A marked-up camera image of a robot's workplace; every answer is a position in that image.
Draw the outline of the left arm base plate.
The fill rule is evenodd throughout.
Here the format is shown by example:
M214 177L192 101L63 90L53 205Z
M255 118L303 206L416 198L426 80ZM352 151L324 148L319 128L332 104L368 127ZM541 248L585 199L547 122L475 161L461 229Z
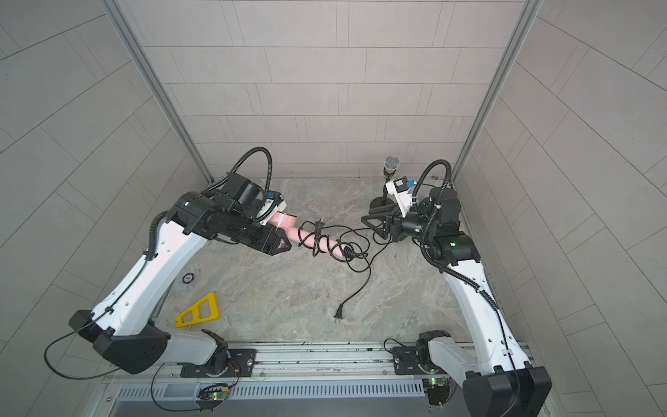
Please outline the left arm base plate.
M255 366L256 349L227 349L217 352L204 365L182 364L181 378L250 377Z

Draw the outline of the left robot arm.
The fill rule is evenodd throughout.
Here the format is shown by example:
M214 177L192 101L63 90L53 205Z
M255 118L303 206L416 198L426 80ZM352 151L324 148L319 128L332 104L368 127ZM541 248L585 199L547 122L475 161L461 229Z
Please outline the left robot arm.
M285 206L279 192L237 174L220 189L182 195L151 222L149 246L132 270L94 309L77 311L71 328L131 375L169 362L222 375L230 368L222 337L209 330L169 333L156 326L153 315L177 274L208 241L225 236L266 255L290 250L286 231L269 224Z

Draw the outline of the pink hair dryer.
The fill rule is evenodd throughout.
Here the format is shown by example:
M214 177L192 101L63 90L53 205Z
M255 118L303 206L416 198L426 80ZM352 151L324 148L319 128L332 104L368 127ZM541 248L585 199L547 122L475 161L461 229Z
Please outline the pink hair dryer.
M318 226L315 226L313 231L307 231L303 227L298 227L296 221L296 216L278 212L269 220L269 224L283 229L290 241L314 250L316 255L327 253L342 262L354 257L354 249L350 243L339 242L324 236Z

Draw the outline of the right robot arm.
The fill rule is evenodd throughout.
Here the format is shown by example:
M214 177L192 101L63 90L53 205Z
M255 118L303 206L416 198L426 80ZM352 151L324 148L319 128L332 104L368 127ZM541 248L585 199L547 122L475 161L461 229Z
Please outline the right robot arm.
M413 182L387 182L363 223L392 242L412 239L427 263L444 274L453 289L472 337L473 351L444 330L419 335L413 347L392 350L398 372L430 375L427 398L433 405L448 400L455 382L472 416L536 416L552 380L535 367L514 339L492 295L479 251L460 228L460 200L454 189L432 188L419 199Z

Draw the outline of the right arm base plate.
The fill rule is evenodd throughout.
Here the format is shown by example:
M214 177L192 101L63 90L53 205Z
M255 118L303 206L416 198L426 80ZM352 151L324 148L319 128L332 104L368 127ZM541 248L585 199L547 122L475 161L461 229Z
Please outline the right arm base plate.
M444 347L387 347L392 356L396 375L412 375L421 378L440 377L441 375L461 376L465 368L461 361Z

